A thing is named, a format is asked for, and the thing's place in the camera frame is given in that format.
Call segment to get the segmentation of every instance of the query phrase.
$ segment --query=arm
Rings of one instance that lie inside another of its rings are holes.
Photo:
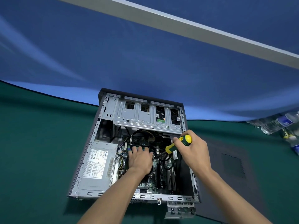
[[[121,223],[136,188],[152,168],[152,152],[129,151],[129,169],[86,211],[78,224]]]
[[[207,143],[191,130],[182,135],[185,134],[191,136],[191,145],[187,147],[177,138],[173,139],[174,144],[186,164],[216,199],[229,222],[237,224],[271,223],[212,170]]]

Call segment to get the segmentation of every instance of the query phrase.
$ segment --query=bottle label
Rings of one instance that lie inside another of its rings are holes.
[[[292,149],[293,149],[296,153],[299,153],[299,145],[295,145],[295,146],[293,146]]]
[[[286,116],[278,117],[277,120],[284,127],[288,127],[289,125],[293,124],[293,122],[289,120]]]

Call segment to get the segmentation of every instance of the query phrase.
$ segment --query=hand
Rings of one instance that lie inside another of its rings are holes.
[[[140,172],[143,177],[148,174],[152,169],[152,152],[149,152],[149,148],[145,147],[144,151],[142,147],[133,146],[132,151],[129,151],[129,169],[135,169]]]
[[[191,136],[191,145],[185,146],[178,138],[174,137],[173,142],[175,146],[195,174],[202,176],[209,173],[212,171],[212,167],[207,143],[191,130],[185,131],[181,136],[186,134]]]

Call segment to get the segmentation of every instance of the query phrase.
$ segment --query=screwdriver handle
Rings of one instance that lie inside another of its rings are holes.
[[[192,143],[192,139],[191,136],[186,134],[184,136],[181,136],[179,138],[179,140],[185,145],[185,146],[189,146]],[[165,148],[166,152],[168,154],[171,154],[173,151],[177,150],[178,148],[174,145],[174,143],[172,143],[171,145],[167,146]]]

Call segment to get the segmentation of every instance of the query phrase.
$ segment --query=forearm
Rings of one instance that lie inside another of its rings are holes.
[[[196,172],[216,199],[230,223],[270,223],[259,211],[235,192],[215,171]]]
[[[143,177],[138,170],[130,168],[97,199],[78,224],[120,223]]]

